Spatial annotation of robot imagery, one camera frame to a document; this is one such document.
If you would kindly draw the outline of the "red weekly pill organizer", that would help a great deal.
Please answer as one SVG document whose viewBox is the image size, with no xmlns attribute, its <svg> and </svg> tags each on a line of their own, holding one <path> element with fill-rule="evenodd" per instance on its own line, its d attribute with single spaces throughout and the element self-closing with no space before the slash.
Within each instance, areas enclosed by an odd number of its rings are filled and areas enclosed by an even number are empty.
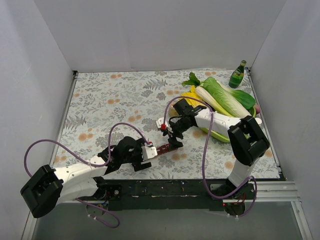
<svg viewBox="0 0 320 240">
<path fill-rule="evenodd" d="M 164 144 L 164 145 L 156 147 L 156 152 L 157 152 L 158 156 L 161 156 L 166 153 L 175 151 L 176 149 L 178 149 L 177 146 L 174 146 L 173 144 L 168 143 L 168 144 Z"/>
</svg>

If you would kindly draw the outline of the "clear pill bottle yellow pills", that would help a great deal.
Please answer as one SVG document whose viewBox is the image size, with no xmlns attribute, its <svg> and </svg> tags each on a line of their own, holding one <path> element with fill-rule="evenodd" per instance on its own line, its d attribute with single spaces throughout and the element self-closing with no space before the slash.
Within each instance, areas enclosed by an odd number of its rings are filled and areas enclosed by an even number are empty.
<svg viewBox="0 0 320 240">
<path fill-rule="evenodd" d="M 170 106 L 170 107 L 168 108 L 168 115 L 169 115 L 170 117 L 177 117 L 177 116 L 179 116 L 179 114 L 177 113 L 177 111 L 175 110 L 175 108 L 174 108 L 173 106 Z"/>
</svg>

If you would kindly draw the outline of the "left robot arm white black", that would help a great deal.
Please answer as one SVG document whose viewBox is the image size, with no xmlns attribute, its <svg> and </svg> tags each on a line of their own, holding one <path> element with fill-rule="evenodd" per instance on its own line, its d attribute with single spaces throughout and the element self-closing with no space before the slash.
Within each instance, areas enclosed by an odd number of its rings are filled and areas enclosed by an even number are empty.
<svg viewBox="0 0 320 240">
<path fill-rule="evenodd" d="M 52 168 L 41 166 L 22 187 L 20 194 L 34 218 L 41 218 L 56 205 L 77 198 L 89 197 L 108 201 L 121 191 L 119 185 L 108 186 L 103 177 L 131 164 L 134 171 L 151 167 L 150 159 L 157 149 L 142 138 L 126 136 L 116 145 L 108 146 L 86 163 Z"/>
</svg>

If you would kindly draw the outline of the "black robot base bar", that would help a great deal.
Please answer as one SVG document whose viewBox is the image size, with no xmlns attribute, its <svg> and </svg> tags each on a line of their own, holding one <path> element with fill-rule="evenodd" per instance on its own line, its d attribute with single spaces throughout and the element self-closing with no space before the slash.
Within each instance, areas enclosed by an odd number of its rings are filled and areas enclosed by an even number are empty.
<svg viewBox="0 0 320 240">
<path fill-rule="evenodd" d="M 185 210 L 224 211 L 201 179 L 111 180 L 97 178 L 98 190 L 91 200 L 106 201 L 110 211 Z"/>
</svg>

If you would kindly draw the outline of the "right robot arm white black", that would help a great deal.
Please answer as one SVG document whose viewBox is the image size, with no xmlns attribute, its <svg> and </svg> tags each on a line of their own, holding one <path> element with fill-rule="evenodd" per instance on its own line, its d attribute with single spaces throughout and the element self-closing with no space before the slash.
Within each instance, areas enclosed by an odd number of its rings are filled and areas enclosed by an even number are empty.
<svg viewBox="0 0 320 240">
<path fill-rule="evenodd" d="M 182 98 L 173 105 L 178 113 L 177 120 L 159 118 L 156 121 L 158 129 L 164 136 L 168 135 L 169 145 L 176 149 L 182 147 L 177 138 L 183 139 L 183 133 L 191 127 L 214 131 L 229 139 L 233 155 L 236 158 L 231 174 L 226 180 L 227 195 L 237 199 L 245 192 L 244 185 L 249 181 L 251 172 L 259 158 L 270 147 L 270 142 L 262 131 L 259 119 L 251 115 L 244 118 L 226 116 L 209 106 L 192 107 Z"/>
</svg>

